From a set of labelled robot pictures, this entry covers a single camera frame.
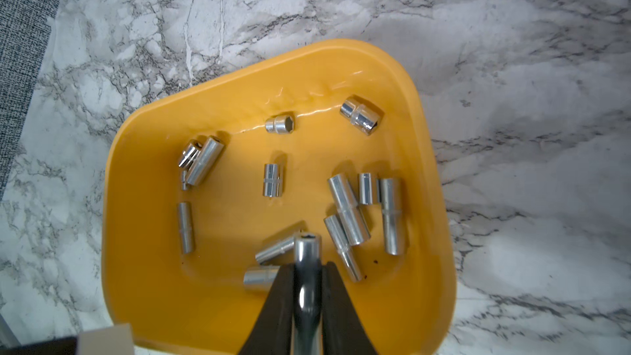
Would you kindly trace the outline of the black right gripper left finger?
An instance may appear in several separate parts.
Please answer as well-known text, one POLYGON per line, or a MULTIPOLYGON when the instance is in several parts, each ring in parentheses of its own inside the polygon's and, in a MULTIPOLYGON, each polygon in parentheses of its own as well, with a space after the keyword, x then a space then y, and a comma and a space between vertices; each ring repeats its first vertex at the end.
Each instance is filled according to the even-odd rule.
POLYGON ((291 353, 294 271, 294 264, 279 268, 256 323, 238 354, 291 353))

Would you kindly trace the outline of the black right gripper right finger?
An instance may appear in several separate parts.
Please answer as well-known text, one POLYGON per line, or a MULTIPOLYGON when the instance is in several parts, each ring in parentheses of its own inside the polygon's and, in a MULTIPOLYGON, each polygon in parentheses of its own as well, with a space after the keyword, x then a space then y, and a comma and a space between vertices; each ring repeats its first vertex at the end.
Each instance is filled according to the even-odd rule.
POLYGON ((321 315, 324 354, 377 354, 333 262, 322 266, 321 315))

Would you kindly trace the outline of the silver socket short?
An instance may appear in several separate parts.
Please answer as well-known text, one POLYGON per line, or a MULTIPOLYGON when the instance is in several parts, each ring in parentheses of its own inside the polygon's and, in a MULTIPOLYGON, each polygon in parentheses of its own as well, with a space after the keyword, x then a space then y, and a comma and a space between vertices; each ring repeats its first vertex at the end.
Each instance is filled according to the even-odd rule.
POLYGON ((284 135, 291 134, 295 128, 295 120, 291 114, 281 114, 268 118, 265 123, 265 130, 268 133, 284 135))

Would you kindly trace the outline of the silver socket stubby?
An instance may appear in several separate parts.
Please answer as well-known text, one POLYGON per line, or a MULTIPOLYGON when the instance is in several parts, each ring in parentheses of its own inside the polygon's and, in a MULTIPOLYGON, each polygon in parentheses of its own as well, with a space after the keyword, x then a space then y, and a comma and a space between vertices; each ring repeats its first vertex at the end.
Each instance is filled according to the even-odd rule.
POLYGON ((376 174, 358 174, 359 203, 361 205, 376 205, 380 203, 380 180, 376 174))

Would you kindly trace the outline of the silver socket small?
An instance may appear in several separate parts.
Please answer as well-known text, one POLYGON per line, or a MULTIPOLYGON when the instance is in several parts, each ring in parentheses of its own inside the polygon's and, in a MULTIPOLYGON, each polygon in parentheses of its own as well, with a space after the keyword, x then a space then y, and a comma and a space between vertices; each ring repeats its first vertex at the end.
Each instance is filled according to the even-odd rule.
POLYGON ((385 250, 392 256, 401 256, 406 253, 407 230, 400 179, 382 178, 380 191, 385 250))

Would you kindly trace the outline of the silver socket long thin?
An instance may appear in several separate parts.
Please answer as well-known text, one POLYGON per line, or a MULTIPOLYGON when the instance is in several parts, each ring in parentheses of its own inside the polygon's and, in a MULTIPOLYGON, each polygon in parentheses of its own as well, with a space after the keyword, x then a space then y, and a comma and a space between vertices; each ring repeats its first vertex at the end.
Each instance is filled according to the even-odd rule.
POLYGON ((362 281, 363 275, 361 273, 361 269, 355 259, 352 247, 343 230, 340 218, 338 215, 331 215, 324 219, 324 223, 351 281, 362 281))

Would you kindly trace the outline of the silver socket front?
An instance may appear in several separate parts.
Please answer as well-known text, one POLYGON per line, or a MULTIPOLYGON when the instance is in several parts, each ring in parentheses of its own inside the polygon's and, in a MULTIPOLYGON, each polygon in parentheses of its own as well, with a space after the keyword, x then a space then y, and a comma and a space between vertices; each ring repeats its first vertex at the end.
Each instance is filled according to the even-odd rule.
POLYGON ((182 152, 182 157, 178 162, 178 167, 180 169, 189 169, 197 158, 198 154, 200 154, 201 148, 202 144, 200 144, 199 141, 189 141, 182 152))

